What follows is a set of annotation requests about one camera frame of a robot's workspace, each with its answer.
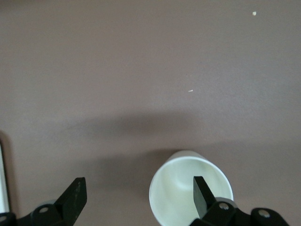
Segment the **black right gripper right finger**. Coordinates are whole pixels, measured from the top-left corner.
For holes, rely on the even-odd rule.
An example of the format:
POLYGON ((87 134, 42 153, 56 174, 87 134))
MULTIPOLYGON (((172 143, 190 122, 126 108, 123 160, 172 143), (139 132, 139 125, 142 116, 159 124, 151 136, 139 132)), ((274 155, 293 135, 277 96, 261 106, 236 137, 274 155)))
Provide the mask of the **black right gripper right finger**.
POLYGON ((241 211, 227 198, 216 198, 203 177, 193 179, 193 200, 199 217, 192 226, 285 226, 286 221, 276 211, 254 208, 250 214, 241 211))

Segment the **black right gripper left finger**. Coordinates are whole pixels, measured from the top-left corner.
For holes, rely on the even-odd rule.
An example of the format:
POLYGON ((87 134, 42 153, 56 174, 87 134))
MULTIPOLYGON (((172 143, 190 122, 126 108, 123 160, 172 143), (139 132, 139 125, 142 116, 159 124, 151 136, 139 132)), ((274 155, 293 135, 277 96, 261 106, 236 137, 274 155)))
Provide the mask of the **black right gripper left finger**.
POLYGON ((72 226, 87 203, 84 177, 76 178, 53 204, 38 206, 28 215, 16 218, 13 212, 0 214, 2 226, 72 226))

